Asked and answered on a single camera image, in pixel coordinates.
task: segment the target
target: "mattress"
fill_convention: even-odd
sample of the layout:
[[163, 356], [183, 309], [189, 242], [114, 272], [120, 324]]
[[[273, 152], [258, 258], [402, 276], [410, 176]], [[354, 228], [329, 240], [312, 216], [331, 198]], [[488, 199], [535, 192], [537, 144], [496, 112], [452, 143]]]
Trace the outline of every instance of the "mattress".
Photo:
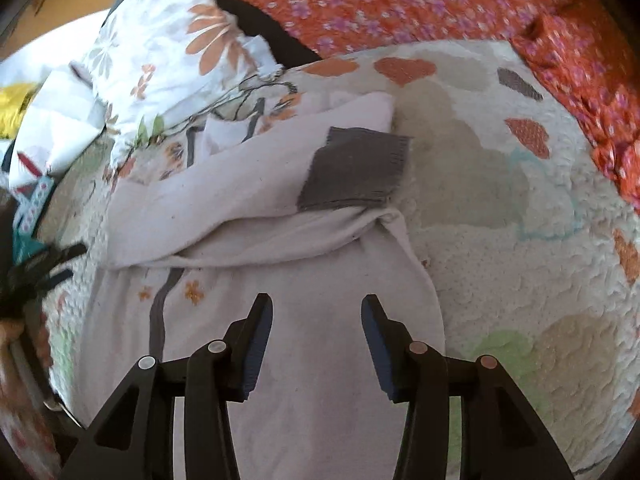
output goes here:
[[[594, 168], [578, 122], [505, 41], [433, 41], [324, 60], [253, 91], [240, 109], [216, 112], [244, 118], [265, 98], [268, 120], [285, 120], [296, 113], [295, 94], [337, 89], [394, 95], [394, 131], [414, 137], [394, 203], [436, 287], [447, 354], [500, 359], [577, 477], [597, 478], [638, 410], [639, 221]], [[46, 241], [90, 246], [73, 280], [44, 304], [52, 382], [71, 402], [117, 189], [103, 179], [110, 142], [97, 139], [74, 164], [40, 229]], [[183, 132], [135, 152], [119, 178], [170, 178], [188, 151]], [[452, 473], [459, 421], [454, 404]]]

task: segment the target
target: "bed sheet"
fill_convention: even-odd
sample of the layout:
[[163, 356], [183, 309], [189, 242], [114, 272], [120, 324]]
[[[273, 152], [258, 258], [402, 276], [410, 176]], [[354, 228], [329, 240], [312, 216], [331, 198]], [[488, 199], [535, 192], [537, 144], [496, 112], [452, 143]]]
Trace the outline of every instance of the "bed sheet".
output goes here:
[[246, 0], [323, 57], [423, 40], [511, 40], [640, 206], [638, 61], [599, 0]]
[[[324, 60], [253, 92], [237, 115], [237, 103], [216, 112], [242, 119], [263, 109], [247, 123], [268, 135], [273, 121], [304, 106], [305, 92], [337, 89], [391, 93], [394, 131], [415, 137], [395, 203], [436, 286], [447, 354], [494, 354], [578, 478], [597, 478], [640, 415], [640, 221], [594, 170], [577, 121], [504, 41], [415, 43]], [[190, 143], [187, 131], [138, 151], [120, 178], [170, 178], [193, 156]], [[100, 138], [79, 159], [41, 228], [50, 240], [82, 238], [91, 247], [44, 304], [52, 379], [65, 399], [117, 186], [102, 180], [108, 152]], [[455, 441], [450, 452], [460, 453]]]

